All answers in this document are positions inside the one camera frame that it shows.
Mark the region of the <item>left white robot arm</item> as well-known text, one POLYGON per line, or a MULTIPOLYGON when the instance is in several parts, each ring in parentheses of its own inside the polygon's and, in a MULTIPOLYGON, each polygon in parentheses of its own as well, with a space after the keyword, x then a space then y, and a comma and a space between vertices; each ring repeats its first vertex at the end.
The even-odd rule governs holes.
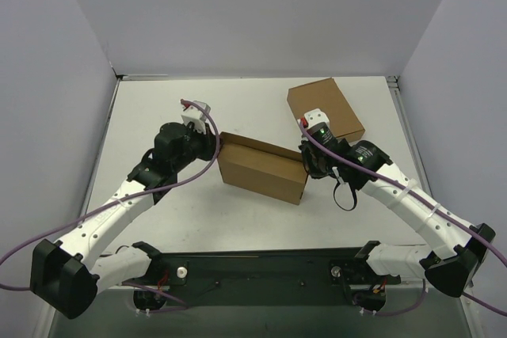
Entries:
POLYGON ((105 248, 180 185, 180 171, 195 160, 212 164, 218 152, 219 130, 211 120, 162 125, 153 148, 104 205, 56 241, 44 239, 36 245, 30 291, 69 319, 83 314, 102 289, 112 286, 105 275, 93 271, 105 248))

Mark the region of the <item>aluminium frame rail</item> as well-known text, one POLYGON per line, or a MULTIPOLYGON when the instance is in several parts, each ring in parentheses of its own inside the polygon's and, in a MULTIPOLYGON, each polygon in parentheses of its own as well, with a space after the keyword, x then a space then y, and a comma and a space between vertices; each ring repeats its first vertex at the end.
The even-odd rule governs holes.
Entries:
MULTIPOLYGON (((393 162, 392 165, 385 165, 381 173, 403 187, 409 186, 433 203, 421 158, 403 113, 397 83, 381 77, 378 90, 376 100, 379 102, 379 115, 371 118, 370 125, 375 128, 377 143, 393 162)), ((382 195, 382 200, 387 202, 387 208, 393 214, 388 222, 381 223, 381 242, 387 245, 381 250, 381 267, 405 277, 423 279, 425 269, 420 261, 435 258, 424 238, 435 237, 438 232, 458 233, 459 229, 446 220, 439 222, 437 215, 431 215, 431 207, 425 207, 401 188, 384 183, 375 191, 382 195), (423 226, 429 215, 430 224, 423 226)))

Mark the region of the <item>folded closed cardboard box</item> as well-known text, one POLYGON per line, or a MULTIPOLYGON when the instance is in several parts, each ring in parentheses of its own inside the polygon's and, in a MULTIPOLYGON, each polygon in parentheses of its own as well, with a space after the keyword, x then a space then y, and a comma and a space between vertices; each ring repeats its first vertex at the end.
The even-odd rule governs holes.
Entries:
POLYGON ((299 85, 288 90, 287 102, 296 120, 316 108, 330 120, 330 130, 348 142, 360 140, 365 132, 363 124, 340 91, 333 78, 299 85))

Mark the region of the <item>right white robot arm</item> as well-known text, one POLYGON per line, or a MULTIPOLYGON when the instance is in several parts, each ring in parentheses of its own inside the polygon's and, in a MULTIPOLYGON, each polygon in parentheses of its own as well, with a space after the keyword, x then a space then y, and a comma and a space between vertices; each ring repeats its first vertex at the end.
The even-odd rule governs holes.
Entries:
POLYGON ((375 243, 365 253, 374 273, 425 279, 454 298, 463 294, 495 237, 491 227, 473 226, 447 211, 372 142, 351 146, 318 123, 304 130, 299 148, 311 177, 332 177, 353 194, 376 199, 423 239, 411 246, 375 243))

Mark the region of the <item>cardboard box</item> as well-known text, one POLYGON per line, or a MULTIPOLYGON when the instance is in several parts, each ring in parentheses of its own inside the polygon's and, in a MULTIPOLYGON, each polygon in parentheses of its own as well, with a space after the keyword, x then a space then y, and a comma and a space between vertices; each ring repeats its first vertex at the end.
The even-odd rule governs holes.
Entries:
POLYGON ((227 132, 220 141, 218 164, 225 184, 300 204, 308 177, 300 153, 227 132))
POLYGON ((363 124, 340 91, 333 78, 299 85, 288 90, 287 102, 296 120, 316 108, 330 120, 330 130, 348 142, 360 140, 365 132, 363 124))

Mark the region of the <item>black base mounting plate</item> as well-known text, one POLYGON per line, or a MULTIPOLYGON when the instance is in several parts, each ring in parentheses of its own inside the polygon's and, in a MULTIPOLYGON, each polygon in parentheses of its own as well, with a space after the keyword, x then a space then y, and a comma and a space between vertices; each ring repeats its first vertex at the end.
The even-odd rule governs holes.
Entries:
POLYGON ((135 305, 176 306, 342 306, 353 295, 401 279, 377 275, 359 248, 209 253, 160 253, 144 275, 131 280, 170 295, 136 289, 135 305))

